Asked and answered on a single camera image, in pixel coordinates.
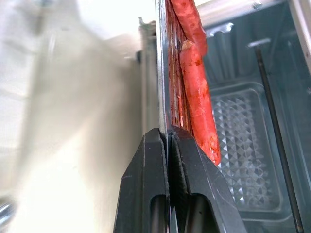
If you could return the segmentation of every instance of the red sausage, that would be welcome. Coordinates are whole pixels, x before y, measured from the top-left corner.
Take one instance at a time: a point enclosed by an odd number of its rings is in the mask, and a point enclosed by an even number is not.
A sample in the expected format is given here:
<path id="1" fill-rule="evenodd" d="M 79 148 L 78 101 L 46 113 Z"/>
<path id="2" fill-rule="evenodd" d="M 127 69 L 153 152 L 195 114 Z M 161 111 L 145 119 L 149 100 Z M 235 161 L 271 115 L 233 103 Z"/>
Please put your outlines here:
<path id="1" fill-rule="evenodd" d="M 208 158 L 215 165 L 218 165 L 221 158 L 219 142 L 212 114 L 205 68 L 198 47 L 189 40 L 183 43 L 180 52 L 180 66 L 194 137 Z"/>
<path id="2" fill-rule="evenodd" d="M 207 53 L 206 33 L 202 27 L 200 15 L 193 0 L 171 0 L 178 21 L 188 40 L 199 48 L 202 57 Z"/>

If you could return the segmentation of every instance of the sausage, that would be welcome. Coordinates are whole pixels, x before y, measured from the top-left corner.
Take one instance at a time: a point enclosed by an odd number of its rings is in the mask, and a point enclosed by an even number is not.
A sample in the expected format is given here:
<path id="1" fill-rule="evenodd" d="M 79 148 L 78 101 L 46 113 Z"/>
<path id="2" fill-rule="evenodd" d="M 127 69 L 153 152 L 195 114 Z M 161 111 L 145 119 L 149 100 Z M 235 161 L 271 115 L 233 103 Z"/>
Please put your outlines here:
<path id="1" fill-rule="evenodd" d="M 171 0 L 178 21 L 188 40 L 194 42 L 202 57 L 207 54 L 207 39 L 193 0 Z"/>
<path id="2" fill-rule="evenodd" d="M 193 42 L 186 40 L 180 52 L 186 98 L 197 144 L 215 164 L 220 163 L 220 147 L 212 114 L 210 93 L 202 56 Z"/>

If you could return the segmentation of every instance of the sausage skin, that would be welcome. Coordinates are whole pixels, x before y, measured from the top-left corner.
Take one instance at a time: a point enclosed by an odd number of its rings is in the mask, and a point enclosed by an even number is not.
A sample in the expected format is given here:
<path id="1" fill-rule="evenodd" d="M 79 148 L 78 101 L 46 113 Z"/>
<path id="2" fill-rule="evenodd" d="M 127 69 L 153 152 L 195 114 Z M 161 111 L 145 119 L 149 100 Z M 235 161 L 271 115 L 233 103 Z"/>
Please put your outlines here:
<path id="1" fill-rule="evenodd" d="M 178 21 L 188 40 L 194 42 L 204 57 L 207 54 L 206 33 L 193 0 L 171 0 Z"/>
<path id="2" fill-rule="evenodd" d="M 198 47 L 189 40 L 183 43 L 180 52 L 180 66 L 194 137 L 208 158 L 218 165 L 221 159 L 220 148 L 205 68 Z"/>

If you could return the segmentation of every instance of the textured metal tray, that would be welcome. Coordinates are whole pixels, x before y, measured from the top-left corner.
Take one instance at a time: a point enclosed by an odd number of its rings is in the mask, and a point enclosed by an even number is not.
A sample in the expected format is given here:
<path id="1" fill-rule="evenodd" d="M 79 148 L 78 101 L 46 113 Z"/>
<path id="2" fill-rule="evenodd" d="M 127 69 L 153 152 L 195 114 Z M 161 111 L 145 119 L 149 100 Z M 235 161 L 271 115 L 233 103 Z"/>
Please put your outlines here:
<path id="1" fill-rule="evenodd" d="M 262 85 L 227 85 L 212 89 L 211 98 L 222 154 L 218 168 L 242 217 L 282 218 L 289 203 L 280 189 L 282 170 Z"/>

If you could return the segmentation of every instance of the cooked sausage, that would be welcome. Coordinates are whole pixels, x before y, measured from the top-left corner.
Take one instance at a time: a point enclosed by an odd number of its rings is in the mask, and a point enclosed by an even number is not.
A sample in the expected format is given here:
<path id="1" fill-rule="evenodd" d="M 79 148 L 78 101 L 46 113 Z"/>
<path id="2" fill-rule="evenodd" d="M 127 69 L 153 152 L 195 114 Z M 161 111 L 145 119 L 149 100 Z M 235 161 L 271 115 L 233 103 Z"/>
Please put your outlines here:
<path id="1" fill-rule="evenodd" d="M 202 56 L 193 42 L 186 40 L 180 52 L 186 98 L 196 142 L 210 160 L 220 162 L 219 142 L 212 114 L 210 93 Z"/>
<path id="2" fill-rule="evenodd" d="M 203 56 L 207 53 L 206 33 L 202 27 L 200 15 L 193 0 L 171 0 L 178 21 L 186 38 L 194 42 Z"/>

